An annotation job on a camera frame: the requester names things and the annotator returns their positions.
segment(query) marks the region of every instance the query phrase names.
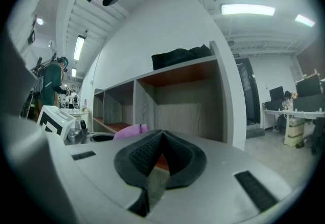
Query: desk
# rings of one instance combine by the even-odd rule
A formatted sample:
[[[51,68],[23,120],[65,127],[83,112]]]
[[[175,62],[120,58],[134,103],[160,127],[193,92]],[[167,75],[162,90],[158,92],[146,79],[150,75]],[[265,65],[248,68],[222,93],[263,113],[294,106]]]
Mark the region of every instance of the desk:
[[[93,131],[90,112],[82,112],[80,109],[69,109],[69,108],[61,108],[61,110],[75,117],[77,120],[81,120],[81,119],[84,120],[86,126],[88,127],[88,130],[90,132]]]
[[[263,129],[264,129],[264,124],[265,124],[265,115],[286,115],[286,116],[294,116],[298,118],[304,118],[304,119],[317,119],[318,117],[325,117],[325,112],[304,112],[304,111],[293,111],[293,110],[266,110],[263,109]],[[289,122],[290,120],[286,121],[286,127],[285,127],[285,136],[284,138],[287,138],[288,136],[288,131],[289,131]]]

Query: ceiling light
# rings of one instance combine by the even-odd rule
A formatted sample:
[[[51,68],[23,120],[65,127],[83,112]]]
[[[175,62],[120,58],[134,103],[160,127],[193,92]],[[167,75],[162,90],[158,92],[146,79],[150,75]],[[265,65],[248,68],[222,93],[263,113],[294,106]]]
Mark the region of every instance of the ceiling light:
[[[275,12],[275,8],[260,6],[260,5],[234,4],[234,5],[221,6],[221,12],[223,15],[233,15],[233,14],[273,15]]]
[[[41,18],[37,18],[36,21],[37,21],[37,23],[38,23],[39,25],[42,25],[42,24],[43,24],[43,20],[42,20]]]
[[[75,54],[73,56],[73,59],[75,60],[79,60],[79,57],[80,57],[80,53],[81,53],[81,49],[82,49],[82,46],[85,42],[85,37],[79,35],[77,37],[77,42],[76,42],[76,47],[75,47]]]
[[[72,74],[72,77],[75,77],[77,75],[77,70],[75,68],[72,68],[71,74]]]
[[[303,23],[309,27],[313,27],[315,25],[315,22],[306,18],[305,16],[302,16],[302,15],[297,15],[295,21],[297,22],[300,22],[300,23]]]

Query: gray floor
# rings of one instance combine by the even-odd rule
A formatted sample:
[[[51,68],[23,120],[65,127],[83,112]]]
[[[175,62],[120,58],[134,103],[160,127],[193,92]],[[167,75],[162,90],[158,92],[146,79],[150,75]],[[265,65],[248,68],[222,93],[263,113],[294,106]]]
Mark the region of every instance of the gray floor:
[[[305,125],[305,134],[313,131]],[[313,171],[318,156],[307,145],[300,149],[283,144],[284,134],[266,131],[265,136],[246,139],[245,152],[281,175],[292,188],[304,184]]]

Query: black slot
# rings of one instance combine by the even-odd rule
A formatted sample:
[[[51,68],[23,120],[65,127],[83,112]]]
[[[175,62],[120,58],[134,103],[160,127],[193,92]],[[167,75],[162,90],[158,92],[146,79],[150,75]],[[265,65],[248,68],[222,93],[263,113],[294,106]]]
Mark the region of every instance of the black slot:
[[[250,172],[238,173],[235,178],[260,212],[277,204],[277,199]]]
[[[80,160],[80,159],[84,159],[87,157],[91,157],[93,155],[96,155],[93,151],[89,151],[89,152],[84,152],[84,153],[78,153],[78,154],[74,154],[72,155],[73,160]]]

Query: shelf compartment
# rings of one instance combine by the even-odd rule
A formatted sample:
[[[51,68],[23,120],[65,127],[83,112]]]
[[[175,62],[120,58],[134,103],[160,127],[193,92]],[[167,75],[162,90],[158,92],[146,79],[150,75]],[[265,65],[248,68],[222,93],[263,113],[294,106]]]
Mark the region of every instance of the shelf compartment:
[[[93,98],[93,117],[103,118],[104,93],[94,95]]]
[[[170,130],[222,141],[223,100],[217,61],[137,80],[135,123],[146,123],[150,130]]]
[[[104,92],[103,124],[118,132],[133,124],[133,86],[128,82]]]

